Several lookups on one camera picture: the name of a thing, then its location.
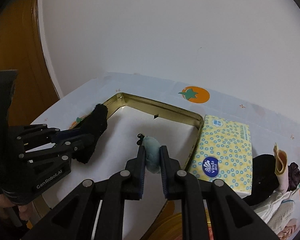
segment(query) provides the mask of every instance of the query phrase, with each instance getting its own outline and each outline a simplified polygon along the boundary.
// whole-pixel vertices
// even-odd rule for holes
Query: vinda logo
[[[221,127],[223,126],[223,123],[219,119],[213,119],[212,121],[213,125],[216,127]]]
[[[39,188],[43,187],[44,185],[46,185],[47,183],[49,183],[50,181],[52,181],[53,179],[58,177],[61,173],[62,173],[62,170],[58,171],[58,173],[55,173],[54,175],[52,175],[50,178],[46,179],[41,184],[38,184],[36,188],[39,189]]]
[[[206,157],[202,162],[202,169],[208,177],[216,177],[219,173],[218,159],[212,156]]]

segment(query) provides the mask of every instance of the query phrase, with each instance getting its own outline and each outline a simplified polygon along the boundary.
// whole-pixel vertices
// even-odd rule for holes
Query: orange tomato print
[[[207,90],[200,87],[190,86],[179,92],[184,99],[197,104],[205,103],[209,100],[210,94]]]

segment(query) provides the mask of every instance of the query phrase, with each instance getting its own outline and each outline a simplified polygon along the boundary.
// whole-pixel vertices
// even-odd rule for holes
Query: orange wooden door
[[[9,125],[30,124],[58,101],[38,31],[37,0],[15,0],[0,14],[0,70],[17,69]]]

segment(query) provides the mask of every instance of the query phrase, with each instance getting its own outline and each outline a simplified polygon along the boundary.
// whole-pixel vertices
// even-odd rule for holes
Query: black fabric
[[[252,159],[251,195],[243,198],[249,206],[257,205],[266,200],[279,187],[279,181],[274,170],[275,158],[273,155],[263,154]]]
[[[300,183],[300,170],[298,164],[290,163],[288,166],[289,186],[287,191],[295,190]]]
[[[73,159],[81,163],[88,163],[90,160],[97,142],[100,136],[104,133],[107,129],[107,115],[108,115],[108,108],[103,104],[98,104],[93,109],[91,114],[89,114],[85,119],[83,119],[79,125],[76,127],[80,127],[80,132],[82,134],[90,133],[94,135],[94,142],[91,146],[86,147],[82,151],[73,155]]]
[[[28,230],[26,225],[17,228],[0,220],[0,240],[19,240]]]

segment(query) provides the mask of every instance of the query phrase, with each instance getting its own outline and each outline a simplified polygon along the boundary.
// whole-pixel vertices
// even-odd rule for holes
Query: human hand
[[[4,194],[0,194],[0,208],[7,208],[7,207],[13,207],[15,206],[14,203],[12,203]],[[19,209],[19,217],[22,220],[29,220],[31,214],[32,214],[32,202],[30,202],[27,205],[24,206],[18,206]],[[0,217],[4,217],[4,211],[1,210]]]

